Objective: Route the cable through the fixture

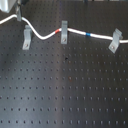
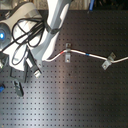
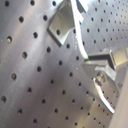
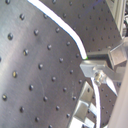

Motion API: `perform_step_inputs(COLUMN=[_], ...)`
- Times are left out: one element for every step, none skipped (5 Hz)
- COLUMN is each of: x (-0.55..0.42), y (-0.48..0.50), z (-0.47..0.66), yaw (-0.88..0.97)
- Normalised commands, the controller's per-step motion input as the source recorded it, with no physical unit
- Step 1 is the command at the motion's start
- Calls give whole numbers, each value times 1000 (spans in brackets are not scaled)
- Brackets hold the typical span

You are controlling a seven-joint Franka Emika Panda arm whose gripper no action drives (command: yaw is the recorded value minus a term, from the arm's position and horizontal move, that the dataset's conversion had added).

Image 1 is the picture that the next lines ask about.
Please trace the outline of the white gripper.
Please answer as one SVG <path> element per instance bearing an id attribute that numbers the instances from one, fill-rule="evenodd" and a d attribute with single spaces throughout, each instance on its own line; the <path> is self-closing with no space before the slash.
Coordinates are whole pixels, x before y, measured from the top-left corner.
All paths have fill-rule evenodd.
<path id="1" fill-rule="evenodd" d="M 21 0 L 0 0 L 0 10 L 5 13 L 9 13 L 12 7 L 15 4 L 20 4 Z M 17 15 L 17 21 L 22 20 L 22 11 L 21 11 L 21 5 L 17 5 L 15 7 L 16 15 Z"/>

